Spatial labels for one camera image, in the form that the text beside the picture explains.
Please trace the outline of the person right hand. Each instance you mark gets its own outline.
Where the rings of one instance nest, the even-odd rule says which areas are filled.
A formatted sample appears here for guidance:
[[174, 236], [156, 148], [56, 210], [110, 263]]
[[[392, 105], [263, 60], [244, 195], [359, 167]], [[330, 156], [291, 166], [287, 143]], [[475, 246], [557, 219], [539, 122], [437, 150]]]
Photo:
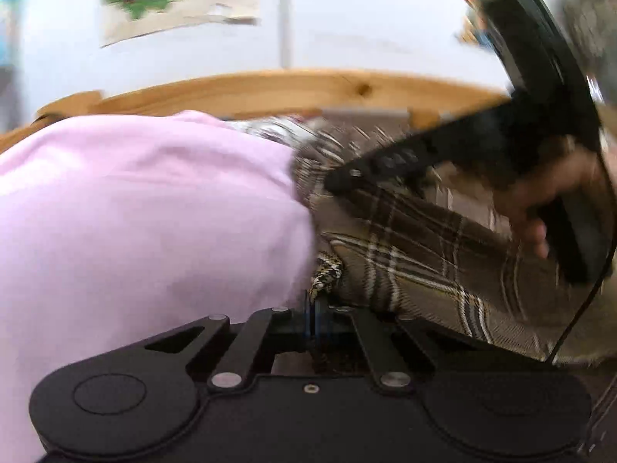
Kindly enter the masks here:
[[539, 218], [539, 206], [581, 189], [599, 213], [604, 232], [610, 234], [614, 224], [610, 199], [615, 184], [616, 144], [611, 140], [602, 146], [600, 155], [576, 147], [507, 189], [496, 190], [492, 199], [496, 211], [508, 218], [514, 237], [536, 256], [546, 258], [550, 252], [548, 227]]

